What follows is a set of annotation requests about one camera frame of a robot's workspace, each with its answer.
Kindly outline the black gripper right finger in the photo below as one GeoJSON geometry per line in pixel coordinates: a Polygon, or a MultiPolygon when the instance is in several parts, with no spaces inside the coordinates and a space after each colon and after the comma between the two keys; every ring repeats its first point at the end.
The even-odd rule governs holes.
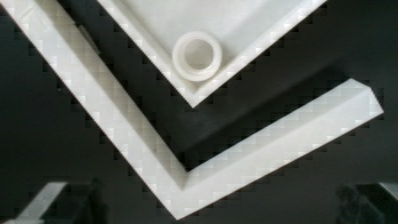
{"type": "Polygon", "coordinates": [[[398,182],[343,185],[336,224],[398,224],[398,182]]]}

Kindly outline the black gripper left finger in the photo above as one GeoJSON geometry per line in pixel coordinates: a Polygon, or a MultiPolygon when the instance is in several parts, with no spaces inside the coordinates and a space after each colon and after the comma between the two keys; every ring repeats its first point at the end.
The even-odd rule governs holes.
{"type": "Polygon", "coordinates": [[[0,224],[109,224],[100,182],[48,182],[15,218],[0,224]]]}

